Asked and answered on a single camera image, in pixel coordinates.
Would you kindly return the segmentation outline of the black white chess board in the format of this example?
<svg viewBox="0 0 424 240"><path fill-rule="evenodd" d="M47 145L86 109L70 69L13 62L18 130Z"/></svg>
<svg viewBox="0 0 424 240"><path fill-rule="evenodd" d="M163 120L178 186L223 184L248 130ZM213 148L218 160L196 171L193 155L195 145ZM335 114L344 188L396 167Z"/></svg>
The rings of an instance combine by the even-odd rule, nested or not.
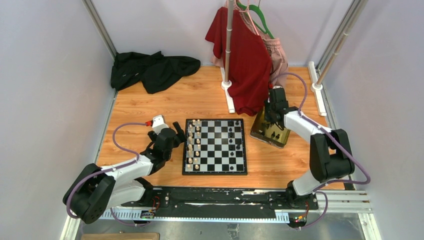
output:
<svg viewBox="0 0 424 240"><path fill-rule="evenodd" d="M189 120L185 121L185 133ZM244 120L241 118L199 119L200 170L186 171L186 147L182 154L182 174L185 176L246 176L248 174Z"/></svg>

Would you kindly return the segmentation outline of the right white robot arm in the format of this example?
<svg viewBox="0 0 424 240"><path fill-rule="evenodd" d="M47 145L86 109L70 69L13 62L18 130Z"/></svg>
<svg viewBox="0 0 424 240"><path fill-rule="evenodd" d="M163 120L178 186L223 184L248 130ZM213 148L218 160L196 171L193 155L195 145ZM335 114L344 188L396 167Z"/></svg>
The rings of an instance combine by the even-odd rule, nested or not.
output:
<svg viewBox="0 0 424 240"><path fill-rule="evenodd" d="M320 186L342 179L355 171L346 131L331 129L308 118L297 107L290 107L282 87L268 91L264 102L265 119L284 130L295 132L309 144L309 169L287 185L286 204L298 209Z"/></svg>

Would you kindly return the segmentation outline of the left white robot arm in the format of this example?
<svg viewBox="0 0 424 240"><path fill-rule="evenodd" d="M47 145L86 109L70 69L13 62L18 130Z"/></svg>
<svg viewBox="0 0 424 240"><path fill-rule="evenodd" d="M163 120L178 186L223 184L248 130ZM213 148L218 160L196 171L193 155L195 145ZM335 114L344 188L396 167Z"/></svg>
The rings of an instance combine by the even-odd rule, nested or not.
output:
<svg viewBox="0 0 424 240"><path fill-rule="evenodd" d="M91 224L106 210L124 203L149 206L153 187L144 178L163 168L173 149L187 141L179 123L172 125L169 127L161 116L145 122L144 126L152 130L148 132L150 143L144 151L129 150L135 156L115 165L86 165L63 196L68 216Z"/></svg>

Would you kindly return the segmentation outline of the yellow metal tin box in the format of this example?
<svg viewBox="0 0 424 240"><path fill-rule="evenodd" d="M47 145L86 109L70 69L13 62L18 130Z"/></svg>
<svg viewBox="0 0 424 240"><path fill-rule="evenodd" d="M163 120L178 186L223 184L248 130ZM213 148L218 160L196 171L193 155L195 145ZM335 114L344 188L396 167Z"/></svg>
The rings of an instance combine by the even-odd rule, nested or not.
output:
<svg viewBox="0 0 424 240"><path fill-rule="evenodd" d="M269 144L279 149L283 149L289 139L290 130L282 130L278 125L265 120L264 108L256 115L250 129L250 136L261 142Z"/></svg>

